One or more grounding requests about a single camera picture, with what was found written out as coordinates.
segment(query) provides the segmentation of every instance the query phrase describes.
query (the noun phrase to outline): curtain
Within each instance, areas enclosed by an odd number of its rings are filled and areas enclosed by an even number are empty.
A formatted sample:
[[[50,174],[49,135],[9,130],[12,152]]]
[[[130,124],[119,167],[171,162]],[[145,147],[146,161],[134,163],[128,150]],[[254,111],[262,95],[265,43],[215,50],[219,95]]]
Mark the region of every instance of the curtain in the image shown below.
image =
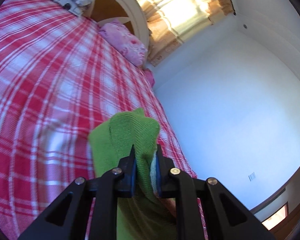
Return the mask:
[[[148,21],[148,61],[154,66],[200,30],[234,11],[231,0],[137,1]]]

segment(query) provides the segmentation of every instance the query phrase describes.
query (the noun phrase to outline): bed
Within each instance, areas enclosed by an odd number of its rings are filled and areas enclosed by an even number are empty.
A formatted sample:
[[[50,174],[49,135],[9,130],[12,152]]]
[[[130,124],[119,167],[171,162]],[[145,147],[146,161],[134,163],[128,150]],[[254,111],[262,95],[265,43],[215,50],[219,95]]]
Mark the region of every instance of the bed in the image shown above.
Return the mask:
[[[147,46],[137,2],[116,1]],[[95,177],[88,134],[117,112],[142,107],[163,154],[196,177],[142,69],[99,29],[51,0],[0,7],[0,228],[11,240],[73,180]]]

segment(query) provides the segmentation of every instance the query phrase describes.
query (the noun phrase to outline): metal screw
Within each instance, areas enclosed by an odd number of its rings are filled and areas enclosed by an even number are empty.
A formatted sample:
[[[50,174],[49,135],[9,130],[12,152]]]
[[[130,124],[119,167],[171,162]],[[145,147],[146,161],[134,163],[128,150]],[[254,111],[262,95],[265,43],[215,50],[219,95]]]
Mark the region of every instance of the metal screw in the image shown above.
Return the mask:
[[[173,174],[173,175],[178,175],[178,174],[180,174],[180,169],[178,169],[178,168],[172,168],[171,170],[170,170],[170,173],[171,174]]]
[[[208,183],[210,184],[210,185],[216,185],[217,183],[218,183],[218,181],[217,181],[217,179],[216,178],[209,178],[208,179]]]
[[[114,174],[114,175],[118,175],[118,174],[120,174],[122,172],[122,170],[120,169],[120,168],[114,168],[114,169],[112,169],[112,173]]]
[[[83,177],[78,177],[74,181],[77,185],[81,185],[85,182],[85,179]]]

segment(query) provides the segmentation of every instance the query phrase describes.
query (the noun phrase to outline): ceiling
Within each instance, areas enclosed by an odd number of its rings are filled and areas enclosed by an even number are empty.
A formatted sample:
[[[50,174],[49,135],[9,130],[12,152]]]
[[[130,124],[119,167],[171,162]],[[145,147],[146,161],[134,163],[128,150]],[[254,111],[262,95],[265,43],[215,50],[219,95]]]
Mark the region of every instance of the ceiling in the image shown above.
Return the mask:
[[[269,49],[300,80],[300,16],[289,0],[232,1],[238,29]]]

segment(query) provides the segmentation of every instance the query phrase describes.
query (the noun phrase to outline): pink floral pillow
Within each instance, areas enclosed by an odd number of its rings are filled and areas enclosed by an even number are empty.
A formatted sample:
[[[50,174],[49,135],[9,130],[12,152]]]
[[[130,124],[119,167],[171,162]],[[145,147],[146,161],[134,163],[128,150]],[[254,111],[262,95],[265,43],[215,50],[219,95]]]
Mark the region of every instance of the pink floral pillow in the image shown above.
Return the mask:
[[[143,73],[145,74],[145,76],[146,76],[146,78],[147,78],[147,80],[148,80],[150,86],[153,87],[154,84],[155,84],[155,81],[154,81],[154,77],[153,77],[152,71],[151,71],[150,69],[147,68],[147,69],[145,69],[145,70],[143,71]]]
[[[119,20],[106,23],[99,33],[133,65],[139,67],[144,64],[146,47]]]

